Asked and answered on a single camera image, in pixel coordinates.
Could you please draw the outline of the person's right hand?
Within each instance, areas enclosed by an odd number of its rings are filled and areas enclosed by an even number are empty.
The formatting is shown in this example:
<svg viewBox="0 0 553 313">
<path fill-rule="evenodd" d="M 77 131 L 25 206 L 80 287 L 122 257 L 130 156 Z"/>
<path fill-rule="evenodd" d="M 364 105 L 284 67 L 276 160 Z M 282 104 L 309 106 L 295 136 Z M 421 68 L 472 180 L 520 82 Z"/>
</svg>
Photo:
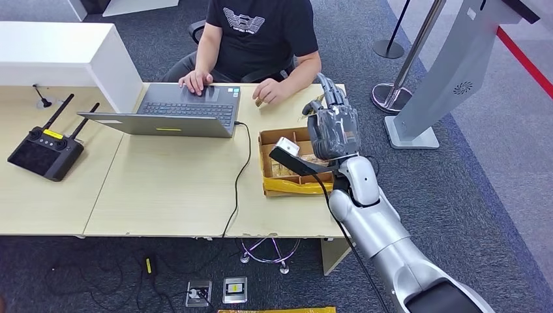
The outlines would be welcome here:
<svg viewBox="0 0 553 313">
<path fill-rule="evenodd" d="M 213 76 L 204 70 L 192 70 L 177 81 L 179 87 L 186 87 L 191 93 L 201 96 L 206 85 L 213 83 Z"/>
</svg>

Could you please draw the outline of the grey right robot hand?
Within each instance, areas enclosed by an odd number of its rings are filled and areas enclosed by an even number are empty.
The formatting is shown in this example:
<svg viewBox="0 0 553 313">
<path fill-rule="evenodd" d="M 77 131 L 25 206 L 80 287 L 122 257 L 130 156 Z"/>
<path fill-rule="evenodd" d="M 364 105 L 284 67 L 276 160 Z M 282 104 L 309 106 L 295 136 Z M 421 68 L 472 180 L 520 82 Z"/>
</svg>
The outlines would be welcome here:
<svg viewBox="0 0 553 313">
<path fill-rule="evenodd" d="M 338 159 L 359 152 L 358 113 L 345 91 L 321 72 L 317 79 L 323 94 L 302 109 L 315 156 L 322 160 Z"/>
</svg>

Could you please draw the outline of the person's left hand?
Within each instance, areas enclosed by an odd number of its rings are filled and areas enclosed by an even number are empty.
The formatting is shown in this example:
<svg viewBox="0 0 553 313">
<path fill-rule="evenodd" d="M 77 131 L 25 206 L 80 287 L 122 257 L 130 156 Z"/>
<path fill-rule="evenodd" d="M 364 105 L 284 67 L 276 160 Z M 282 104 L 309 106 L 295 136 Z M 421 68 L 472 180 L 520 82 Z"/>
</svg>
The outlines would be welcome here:
<svg viewBox="0 0 553 313">
<path fill-rule="evenodd" d="M 252 98 L 255 105 L 260 107 L 262 104 L 276 104 L 287 98 L 286 88 L 282 82 L 268 78 L 258 84 Z"/>
</svg>

